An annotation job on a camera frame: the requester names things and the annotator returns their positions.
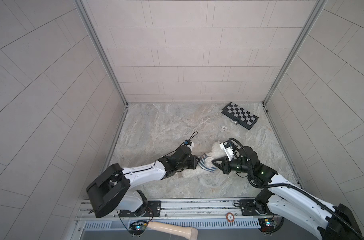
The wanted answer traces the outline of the blue white striped sweater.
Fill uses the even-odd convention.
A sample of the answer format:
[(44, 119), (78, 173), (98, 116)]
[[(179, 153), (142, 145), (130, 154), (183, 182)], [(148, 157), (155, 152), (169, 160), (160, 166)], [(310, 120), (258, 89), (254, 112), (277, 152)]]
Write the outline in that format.
[(215, 172), (218, 168), (216, 168), (213, 164), (212, 164), (212, 160), (214, 160), (214, 158), (208, 154), (204, 154), (200, 157), (200, 160), (198, 162), (199, 166), (210, 173)]

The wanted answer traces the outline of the white teddy bear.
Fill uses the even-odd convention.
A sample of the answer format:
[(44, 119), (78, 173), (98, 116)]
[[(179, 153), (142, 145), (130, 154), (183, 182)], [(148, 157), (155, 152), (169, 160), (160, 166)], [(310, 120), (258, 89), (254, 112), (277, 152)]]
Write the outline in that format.
[(208, 174), (214, 173), (218, 170), (212, 161), (218, 160), (220, 158), (226, 157), (226, 153), (220, 147), (221, 142), (216, 142), (213, 144), (212, 150), (209, 153), (203, 154), (200, 157), (200, 161), (195, 170), (185, 169), (182, 172), (183, 178), (193, 178), (206, 176)]

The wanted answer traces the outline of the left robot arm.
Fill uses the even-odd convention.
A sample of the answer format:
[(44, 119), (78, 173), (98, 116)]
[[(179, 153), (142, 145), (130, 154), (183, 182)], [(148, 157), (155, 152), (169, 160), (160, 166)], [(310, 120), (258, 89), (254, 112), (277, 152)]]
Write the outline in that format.
[(86, 188), (92, 205), (91, 213), (102, 218), (115, 210), (129, 211), (140, 216), (149, 203), (137, 186), (161, 181), (184, 169), (196, 169), (200, 159), (192, 155), (194, 143), (185, 141), (171, 156), (163, 156), (153, 164), (134, 168), (122, 168), (112, 164)]

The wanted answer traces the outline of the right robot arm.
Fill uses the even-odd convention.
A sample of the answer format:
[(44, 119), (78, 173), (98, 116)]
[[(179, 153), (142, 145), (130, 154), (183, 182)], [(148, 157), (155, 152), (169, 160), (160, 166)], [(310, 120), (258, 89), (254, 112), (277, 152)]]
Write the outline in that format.
[(319, 240), (362, 240), (364, 237), (350, 208), (325, 202), (292, 184), (276, 170), (262, 164), (251, 147), (226, 146), (208, 156), (224, 174), (247, 174), (248, 182), (261, 189), (255, 198), (260, 214), (279, 215), (307, 230)]

